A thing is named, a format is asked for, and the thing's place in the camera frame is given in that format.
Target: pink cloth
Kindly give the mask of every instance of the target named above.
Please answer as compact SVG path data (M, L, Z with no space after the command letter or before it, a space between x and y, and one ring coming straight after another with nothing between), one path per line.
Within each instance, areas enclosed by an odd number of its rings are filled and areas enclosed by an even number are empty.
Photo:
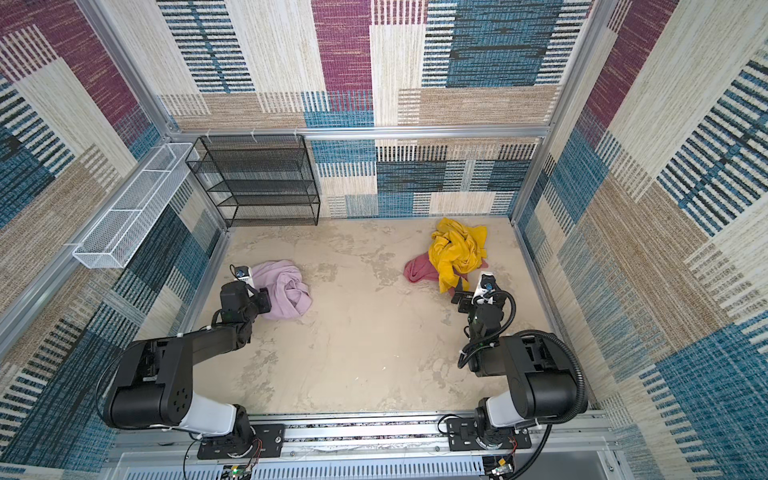
M265 262L250 269L253 286L266 287L272 311L263 313L265 319L294 319L310 309L310 288L301 281L301 272L290 260Z
M485 262L485 260L483 260L480 268L486 268L487 266L488 264ZM406 268L402 271L402 274L405 276L405 278L408 279L410 283L417 283L422 280L431 280L436 282L440 278L440 275L437 273L435 266L432 265L432 262L429 261L429 253L422 253L415 259L406 263ZM461 275L458 272L456 274L463 278L464 281L467 280L466 275ZM449 289L448 293L453 296L454 290L455 289L451 288Z

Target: marbled beige surface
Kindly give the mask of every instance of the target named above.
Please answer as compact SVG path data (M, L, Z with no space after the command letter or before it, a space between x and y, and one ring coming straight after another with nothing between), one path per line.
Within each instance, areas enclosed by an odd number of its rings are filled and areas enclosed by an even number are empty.
M251 413L473 409L502 392L505 377L479 379L456 367L467 319L449 295L440 295L437 283L409 283L402 275L405 263L427 250L439 220L233 229L198 328L220 306L230 263L292 260L313 305L300 319L257 318L251 344L195 366L195 391ZM549 330L507 219L456 220L488 227L488 270L518 304L508 332ZM472 289L478 275L469 275Z

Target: black mounting plate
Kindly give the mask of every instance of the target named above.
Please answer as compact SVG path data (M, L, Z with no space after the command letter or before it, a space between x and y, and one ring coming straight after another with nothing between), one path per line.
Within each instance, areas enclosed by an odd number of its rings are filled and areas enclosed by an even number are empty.
M261 458L280 457L280 453L283 451L286 426L282 423L251 426L256 430L256 438L261 440ZM250 458L250 455L250 453L247 453L244 458ZM220 447L215 446L211 442L206 443L205 440L200 443L200 449L197 450L197 458L200 460L232 459Z
M474 419L447 419L445 427L448 429L448 444L451 452L467 452L469 450L485 450L478 443L478 433ZM531 436L527 433L518 433L511 436L518 443L518 449L531 448ZM506 439L497 450L512 450L512 442Z

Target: crumpled cloth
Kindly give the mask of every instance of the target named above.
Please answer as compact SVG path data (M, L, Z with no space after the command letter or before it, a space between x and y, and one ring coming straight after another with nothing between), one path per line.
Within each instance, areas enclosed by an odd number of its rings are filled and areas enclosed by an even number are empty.
M253 287L267 288L272 311L262 313L265 319L294 319L310 309L310 288L301 281L299 268L290 260L264 262L250 269Z
M440 293L456 287L456 273L469 273L482 265L482 259L488 257L485 252L487 237L488 229L483 225L466 227L450 218L440 220L427 251L429 262L439 275Z
M485 260L483 260L482 265L480 265L480 267L486 268L487 266L488 264L485 262ZM432 265L432 262L429 261L428 253L422 253L415 259L410 260L408 263L406 263L406 268L403 269L402 274L410 283L417 283L422 280L431 280L433 282L437 282L438 280L440 280L440 274L437 273L437 270L435 270L435 266ZM462 273L459 276L464 280L467 280L466 273ZM449 288L448 292L451 295L453 295L454 288L453 287Z

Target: yellow cloth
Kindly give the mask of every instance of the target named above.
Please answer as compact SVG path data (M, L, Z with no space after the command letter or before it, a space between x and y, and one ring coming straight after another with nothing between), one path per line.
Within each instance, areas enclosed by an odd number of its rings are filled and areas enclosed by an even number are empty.
M458 285L458 275L453 269L469 273L482 265L482 259L488 258L485 252L487 236L488 229L483 225L465 227L450 218L440 220L429 248L429 261L440 276L440 293Z

